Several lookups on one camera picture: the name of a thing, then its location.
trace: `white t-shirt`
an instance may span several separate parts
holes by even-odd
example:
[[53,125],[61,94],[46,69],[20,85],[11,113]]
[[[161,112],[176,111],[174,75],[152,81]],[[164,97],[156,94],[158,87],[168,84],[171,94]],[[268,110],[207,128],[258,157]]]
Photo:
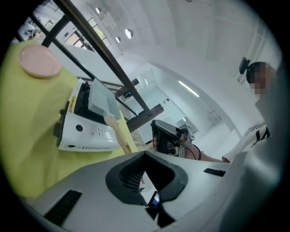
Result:
[[270,133],[266,123],[259,122],[258,124],[250,127],[236,146],[234,146],[234,148],[226,153],[222,158],[232,162],[236,154],[243,151],[248,151],[251,147],[255,146],[262,140],[268,139],[269,137]]

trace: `white electronic device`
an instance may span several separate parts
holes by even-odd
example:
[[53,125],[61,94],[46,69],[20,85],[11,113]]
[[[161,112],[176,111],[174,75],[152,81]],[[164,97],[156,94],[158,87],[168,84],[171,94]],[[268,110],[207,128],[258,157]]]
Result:
[[79,79],[65,109],[60,111],[61,120],[53,132],[60,150],[99,152],[120,147],[114,130],[105,124],[103,116],[88,109],[89,92],[88,83]]

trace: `ceiling light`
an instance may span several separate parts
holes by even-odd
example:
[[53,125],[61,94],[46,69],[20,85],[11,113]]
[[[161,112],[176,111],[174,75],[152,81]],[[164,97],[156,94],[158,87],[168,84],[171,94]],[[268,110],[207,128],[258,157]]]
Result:
[[130,29],[125,29],[125,34],[129,39],[133,37],[133,31]]
[[199,97],[199,95],[193,91],[191,88],[189,88],[186,84],[184,84],[183,82],[179,81],[179,83],[184,86],[185,88],[187,88],[189,91],[191,91],[195,96]]
[[96,7],[96,12],[99,14],[101,12],[101,9]]

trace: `black button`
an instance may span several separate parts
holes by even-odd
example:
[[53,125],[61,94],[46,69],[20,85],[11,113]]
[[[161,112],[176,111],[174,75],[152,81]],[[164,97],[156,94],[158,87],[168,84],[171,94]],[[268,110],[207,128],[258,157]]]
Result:
[[77,129],[77,131],[79,131],[79,132],[83,130],[83,128],[82,128],[81,125],[77,125],[77,126],[76,126],[76,129]]

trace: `linear light fixture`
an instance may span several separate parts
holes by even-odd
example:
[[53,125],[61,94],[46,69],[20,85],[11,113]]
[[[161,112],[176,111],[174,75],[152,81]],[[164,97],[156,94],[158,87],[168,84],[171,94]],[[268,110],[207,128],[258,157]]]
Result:
[[193,91],[191,88],[189,88],[186,84],[184,84],[184,83],[181,82],[181,81],[179,81],[179,83],[180,83],[183,87],[185,87],[185,88],[187,88],[189,91],[191,91],[195,96],[199,97],[199,95],[198,95],[195,91]]

